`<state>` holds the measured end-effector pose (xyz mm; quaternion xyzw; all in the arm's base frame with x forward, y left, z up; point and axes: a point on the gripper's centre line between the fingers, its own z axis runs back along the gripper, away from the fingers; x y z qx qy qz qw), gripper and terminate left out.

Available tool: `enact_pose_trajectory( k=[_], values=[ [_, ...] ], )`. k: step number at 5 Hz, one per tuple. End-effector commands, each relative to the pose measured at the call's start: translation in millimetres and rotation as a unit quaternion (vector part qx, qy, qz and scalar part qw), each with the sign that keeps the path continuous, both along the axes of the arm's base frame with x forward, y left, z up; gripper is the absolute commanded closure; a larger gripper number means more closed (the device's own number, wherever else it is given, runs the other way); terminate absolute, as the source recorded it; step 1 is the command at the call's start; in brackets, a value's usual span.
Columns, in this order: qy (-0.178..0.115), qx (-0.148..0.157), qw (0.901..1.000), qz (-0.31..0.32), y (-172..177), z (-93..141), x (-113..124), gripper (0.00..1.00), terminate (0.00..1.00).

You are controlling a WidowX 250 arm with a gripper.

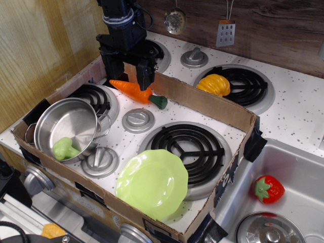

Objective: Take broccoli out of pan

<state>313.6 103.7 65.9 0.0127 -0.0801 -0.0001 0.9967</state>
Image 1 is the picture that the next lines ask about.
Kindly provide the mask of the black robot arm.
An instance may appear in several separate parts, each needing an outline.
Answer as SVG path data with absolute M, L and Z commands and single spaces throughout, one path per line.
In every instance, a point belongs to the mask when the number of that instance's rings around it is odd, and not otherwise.
M 144 13 L 137 1 L 98 1 L 103 10 L 103 22 L 109 33 L 99 34 L 100 54 L 107 75 L 118 79 L 125 63 L 136 67 L 140 90 L 145 91 L 155 77 L 157 49 L 146 39 Z

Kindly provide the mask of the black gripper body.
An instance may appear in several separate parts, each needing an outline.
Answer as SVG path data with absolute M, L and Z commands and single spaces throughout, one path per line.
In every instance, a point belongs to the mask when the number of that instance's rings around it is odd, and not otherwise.
M 99 34 L 100 53 L 110 62 L 126 62 L 134 66 L 141 61 L 156 65 L 157 50 L 146 40 L 146 30 L 130 24 L 125 27 L 109 27 L 108 34 Z

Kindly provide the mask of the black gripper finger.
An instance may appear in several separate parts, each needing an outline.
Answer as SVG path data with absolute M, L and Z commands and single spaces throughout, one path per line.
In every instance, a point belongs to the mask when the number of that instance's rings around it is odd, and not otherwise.
M 105 66 L 106 74 L 111 79 L 119 79 L 124 73 L 124 63 L 118 58 L 117 53 L 100 52 L 102 61 Z
M 136 66 L 137 82 L 141 91 L 146 91 L 154 82 L 154 65 L 149 60 L 141 60 Z

